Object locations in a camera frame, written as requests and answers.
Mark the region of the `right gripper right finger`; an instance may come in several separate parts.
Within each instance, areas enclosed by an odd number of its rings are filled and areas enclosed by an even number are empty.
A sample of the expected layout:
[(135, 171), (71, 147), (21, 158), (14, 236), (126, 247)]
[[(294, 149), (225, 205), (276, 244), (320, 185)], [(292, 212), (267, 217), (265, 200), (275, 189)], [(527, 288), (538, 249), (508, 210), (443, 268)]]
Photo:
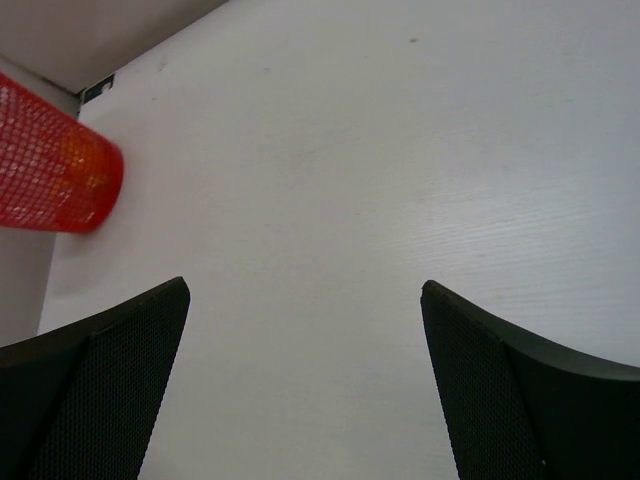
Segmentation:
[(638, 368), (550, 341), (433, 280), (421, 309), (459, 478), (638, 478)]

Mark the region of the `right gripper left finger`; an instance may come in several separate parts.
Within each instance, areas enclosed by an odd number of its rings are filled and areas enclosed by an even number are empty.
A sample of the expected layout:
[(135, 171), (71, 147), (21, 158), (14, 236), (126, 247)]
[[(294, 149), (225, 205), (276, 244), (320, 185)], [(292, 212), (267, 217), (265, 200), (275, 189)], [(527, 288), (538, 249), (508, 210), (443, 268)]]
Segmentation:
[(189, 304), (176, 277), (2, 347), (2, 478), (137, 478)]

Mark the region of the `orange plastic bottle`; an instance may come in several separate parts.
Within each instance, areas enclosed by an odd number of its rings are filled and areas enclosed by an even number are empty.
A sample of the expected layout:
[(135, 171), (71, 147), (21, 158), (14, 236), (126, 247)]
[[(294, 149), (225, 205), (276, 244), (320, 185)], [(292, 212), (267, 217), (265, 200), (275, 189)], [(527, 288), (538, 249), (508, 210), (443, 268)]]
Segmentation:
[(58, 142), (62, 171), (54, 183), (58, 195), (79, 191), (98, 196), (111, 182), (110, 147), (84, 130), (71, 130)]

